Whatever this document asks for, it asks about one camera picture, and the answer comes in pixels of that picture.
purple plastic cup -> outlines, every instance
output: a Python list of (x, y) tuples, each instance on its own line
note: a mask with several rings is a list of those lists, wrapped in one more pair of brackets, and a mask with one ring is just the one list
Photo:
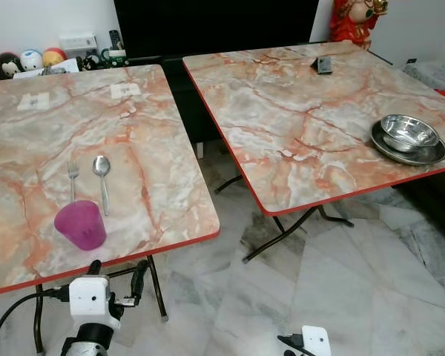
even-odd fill
[(99, 207), (89, 200), (66, 205), (54, 218), (54, 227), (85, 251), (99, 247), (107, 236)]

red figurine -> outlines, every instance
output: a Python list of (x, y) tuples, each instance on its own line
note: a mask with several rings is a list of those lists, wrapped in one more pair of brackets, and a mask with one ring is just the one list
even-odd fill
[(387, 13), (387, 0), (334, 0), (332, 41), (348, 39), (355, 45), (369, 49), (369, 30), (376, 25), (380, 15)]

white wall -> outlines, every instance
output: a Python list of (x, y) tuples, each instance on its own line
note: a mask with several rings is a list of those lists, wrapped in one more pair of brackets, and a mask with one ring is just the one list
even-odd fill
[[(332, 4), (320, 0), (311, 41), (328, 39)], [(389, 0), (371, 34), (371, 50), (395, 66), (409, 58), (445, 60), (445, 0)]]
[(59, 35), (94, 32), (109, 47), (119, 29), (113, 0), (0, 0), (0, 53), (59, 47)]

black metal table leg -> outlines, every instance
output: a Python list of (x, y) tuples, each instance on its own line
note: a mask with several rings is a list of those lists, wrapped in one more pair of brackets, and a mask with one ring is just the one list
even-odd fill
[[(36, 292), (43, 292), (43, 285), (36, 285)], [(35, 320), (33, 321), (33, 336), (35, 337), (35, 347), (37, 355), (45, 355), (42, 342), (42, 312), (43, 312), (43, 296), (36, 297)]]
[(323, 207), (323, 205), (318, 206), (318, 211), (320, 212), (321, 217), (325, 220), (338, 221), (339, 223), (343, 223), (344, 225), (349, 226), (350, 228), (353, 228), (355, 226), (355, 224), (353, 224), (351, 221), (343, 219), (342, 217), (329, 217), (328, 215), (326, 215), (325, 208)]
[(156, 274), (154, 257), (151, 255), (147, 256), (151, 279), (154, 282), (156, 301), (158, 302), (158, 307), (160, 309), (160, 315), (162, 315), (162, 321), (168, 321), (168, 315), (166, 314), (165, 304), (163, 303), (162, 291), (160, 290), (160, 284), (158, 282), (158, 275)]
[(221, 192), (222, 189), (226, 188), (227, 186), (231, 185), (234, 182), (237, 182), (238, 180), (241, 180), (243, 178), (242, 174), (240, 174), (237, 177), (234, 177), (230, 180), (228, 180), (226, 183), (224, 183), (223, 185), (221, 185), (219, 188), (214, 189), (214, 193), (218, 194), (219, 192)]
[(283, 228), (282, 223), (280, 222), (278, 217), (273, 217), (275, 220), (275, 223), (277, 224), (277, 227), (279, 228), (280, 232), (285, 232), (285, 229)]
[(258, 249), (256, 249), (254, 252), (249, 254), (248, 256), (244, 257), (243, 262), (247, 263), (250, 260), (252, 260), (254, 257), (256, 257), (259, 253), (266, 250), (272, 245), (275, 245), (279, 241), (282, 241), (285, 239), (288, 235), (290, 235), (292, 232), (294, 232), (300, 225), (303, 224), (305, 220), (307, 220), (316, 210), (318, 209), (317, 206), (312, 206), (297, 222), (292, 225), (288, 230), (280, 234), (279, 236), (275, 237), (274, 239), (268, 241), (267, 243), (264, 243), (262, 246), (260, 246)]

wall socket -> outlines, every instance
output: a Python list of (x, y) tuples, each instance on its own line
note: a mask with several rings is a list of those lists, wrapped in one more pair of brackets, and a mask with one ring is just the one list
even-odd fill
[(96, 37), (93, 33), (60, 36), (59, 42), (63, 50), (88, 50), (97, 48)]

